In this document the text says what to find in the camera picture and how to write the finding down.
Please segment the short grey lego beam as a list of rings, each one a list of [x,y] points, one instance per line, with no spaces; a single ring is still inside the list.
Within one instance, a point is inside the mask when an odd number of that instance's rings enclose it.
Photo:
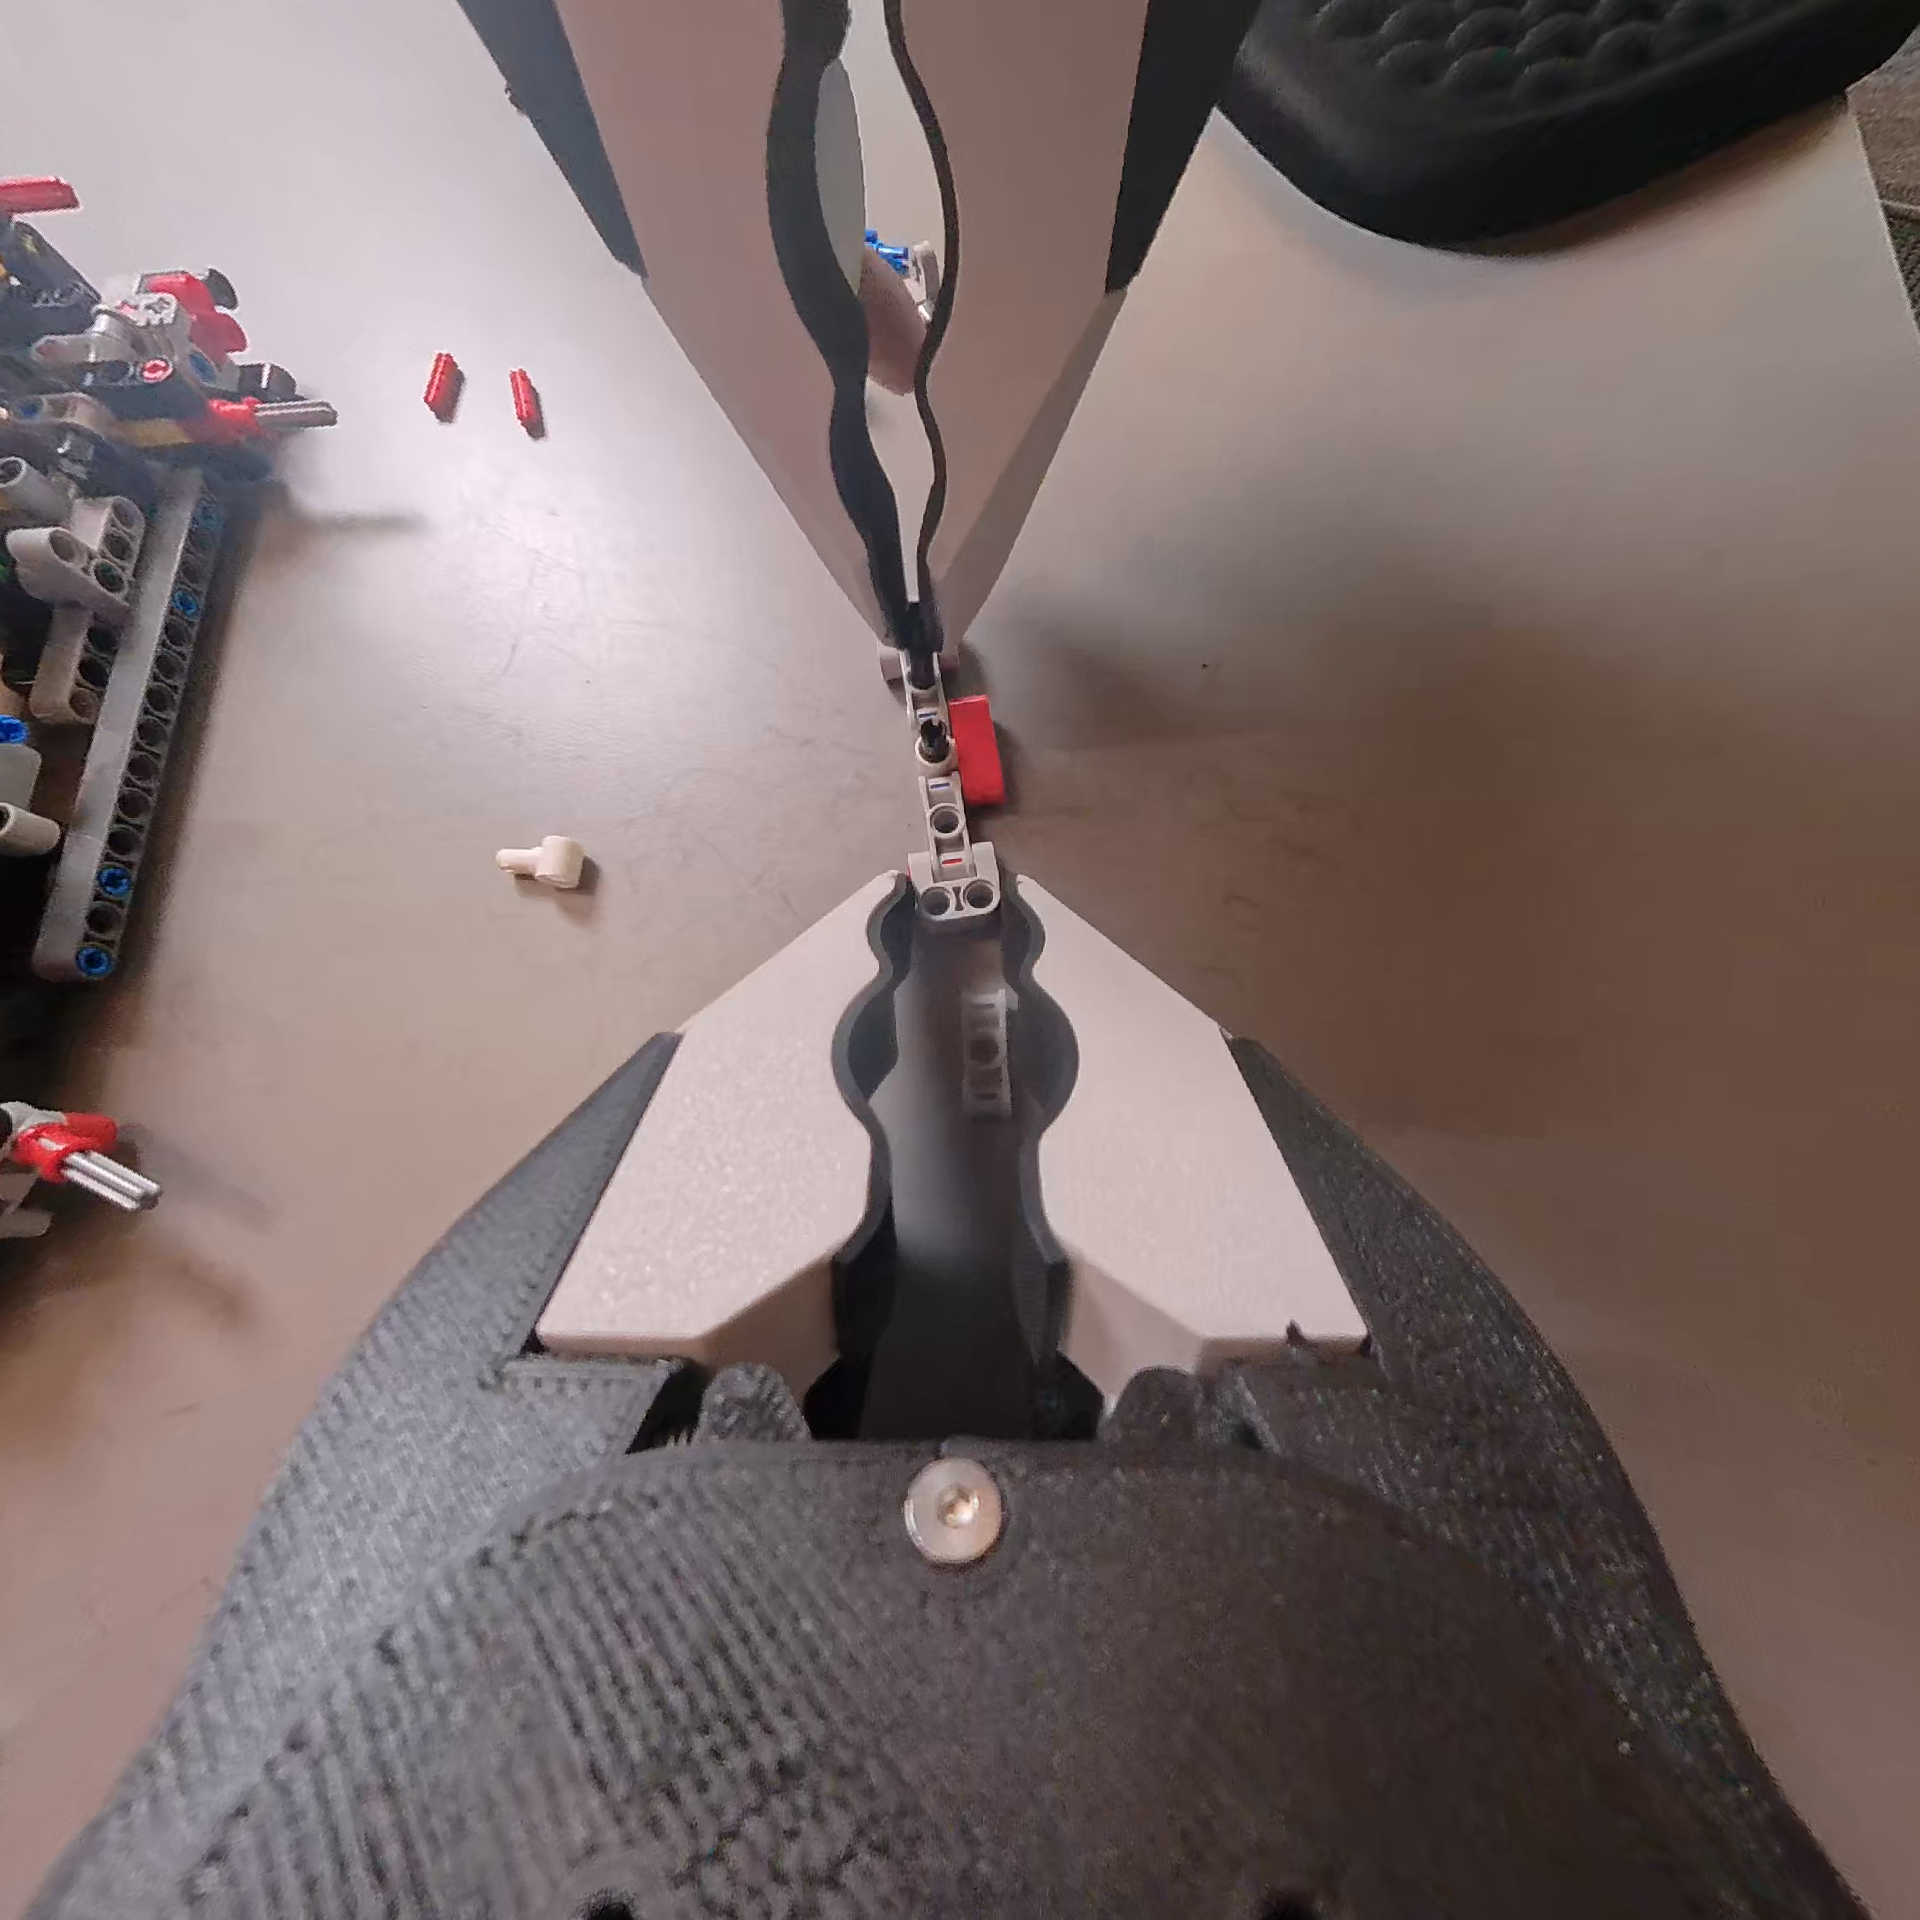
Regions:
[[[962,1110],[968,1119],[1008,1122],[1014,1112],[1011,1022],[1017,996],[1001,979],[962,991]]]

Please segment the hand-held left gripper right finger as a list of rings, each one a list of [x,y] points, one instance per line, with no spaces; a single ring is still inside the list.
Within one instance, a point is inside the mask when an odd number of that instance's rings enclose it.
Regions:
[[[1199,1377],[1371,1333],[1226,1029],[1030,877],[1033,1009],[1065,1015],[1066,1087],[1036,1140],[1060,1348],[1090,1379]]]

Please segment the long grey lego beam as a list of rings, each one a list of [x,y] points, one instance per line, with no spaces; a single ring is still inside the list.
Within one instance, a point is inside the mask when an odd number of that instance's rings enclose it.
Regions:
[[[899,685],[913,733],[925,816],[925,845],[908,860],[918,914],[932,927],[992,923],[1002,903],[1002,880],[994,845],[973,830],[962,714],[948,700],[943,660],[932,649],[907,645],[881,660]]]

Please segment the large lego vehicle assembly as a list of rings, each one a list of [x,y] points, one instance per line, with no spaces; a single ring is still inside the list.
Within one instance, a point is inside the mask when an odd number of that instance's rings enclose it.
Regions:
[[[256,358],[217,268],[99,288],[3,184],[5,934],[56,985],[119,970],[232,522],[334,406]]]

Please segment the black mesh chair seat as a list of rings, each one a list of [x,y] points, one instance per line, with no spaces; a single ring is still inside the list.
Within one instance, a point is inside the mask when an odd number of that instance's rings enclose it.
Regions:
[[[1345,223],[1466,247],[1842,97],[1917,17],[1914,2],[1269,2],[1218,107]]]

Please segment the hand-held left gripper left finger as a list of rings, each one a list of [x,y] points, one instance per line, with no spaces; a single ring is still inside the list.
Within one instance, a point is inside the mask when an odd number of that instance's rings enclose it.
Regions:
[[[893,1193],[910,892],[868,880],[675,1035],[541,1318],[565,1357],[833,1363],[836,1278]]]

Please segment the small lego sub-assembly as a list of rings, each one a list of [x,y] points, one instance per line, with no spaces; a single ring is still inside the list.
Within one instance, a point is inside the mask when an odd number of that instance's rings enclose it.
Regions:
[[[52,1212],[37,1188],[72,1188],[129,1213],[155,1210],[162,1188],[119,1155],[122,1131],[105,1114],[3,1106],[3,1242],[46,1235]]]

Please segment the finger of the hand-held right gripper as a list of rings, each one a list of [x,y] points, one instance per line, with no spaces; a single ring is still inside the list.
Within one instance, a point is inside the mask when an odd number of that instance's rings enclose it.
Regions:
[[[944,458],[928,544],[944,635],[980,616],[1116,323],[1113,236],[1144,2],[908,2],[902,43],[954,198],[927,374]]]
[[[868,420],[851,6],[556,12],[649,298],[835,581],[907,642],[899,500]]]

